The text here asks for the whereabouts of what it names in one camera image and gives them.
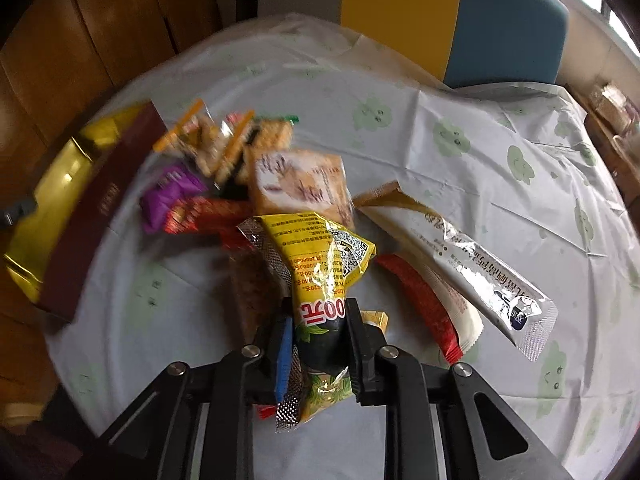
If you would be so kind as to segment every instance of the blue panel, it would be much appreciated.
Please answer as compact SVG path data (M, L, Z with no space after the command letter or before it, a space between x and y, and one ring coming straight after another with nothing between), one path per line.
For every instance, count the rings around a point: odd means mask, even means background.
M559 0L460 0L444 83L554 83L567 21Z

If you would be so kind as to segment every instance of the metal bolt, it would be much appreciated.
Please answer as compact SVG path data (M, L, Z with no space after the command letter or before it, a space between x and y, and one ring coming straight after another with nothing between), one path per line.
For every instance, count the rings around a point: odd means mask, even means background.
M175 363L171 363L166 368L166 372L169 375L179 376L187 371L187 365L181 361L176 361Z
M381 346L378 353L386 359L395 359L400 355L399 350L395 346L391 345Z
M260 349L256 345L247 345L242 347L242 355L254 359L260 355Z
M469 377L474 372L474 369L466 363L456 363L453 365L453 371L460 377Z

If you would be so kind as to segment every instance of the red stick package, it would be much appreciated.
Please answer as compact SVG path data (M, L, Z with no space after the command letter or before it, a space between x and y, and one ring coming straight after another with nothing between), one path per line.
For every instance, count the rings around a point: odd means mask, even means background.
M174 203L164 223L169 234L219 235L226 249L250 247L236 226L254 213L250 202L195 196Z
M398 277L404 293L429 327L445 359L450 364L457 362L463 355L458 344L458 333L429 284L409 263L396 254L382 254L375 261Z

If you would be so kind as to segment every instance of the square cracker package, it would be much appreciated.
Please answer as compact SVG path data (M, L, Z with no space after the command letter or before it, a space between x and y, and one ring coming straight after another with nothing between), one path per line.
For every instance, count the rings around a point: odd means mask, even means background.
M314 211L353 229L353 206L339 155L309 150L247 150L255 214Z

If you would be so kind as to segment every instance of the purple snack package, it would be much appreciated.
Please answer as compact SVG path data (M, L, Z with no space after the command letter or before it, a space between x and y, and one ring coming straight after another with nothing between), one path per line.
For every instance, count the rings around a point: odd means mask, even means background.
M162 177L155 186L140 198L143 228L152 234L162 229L166 215L180 198L198 195L207 190L202 181L183 164L164 168Z

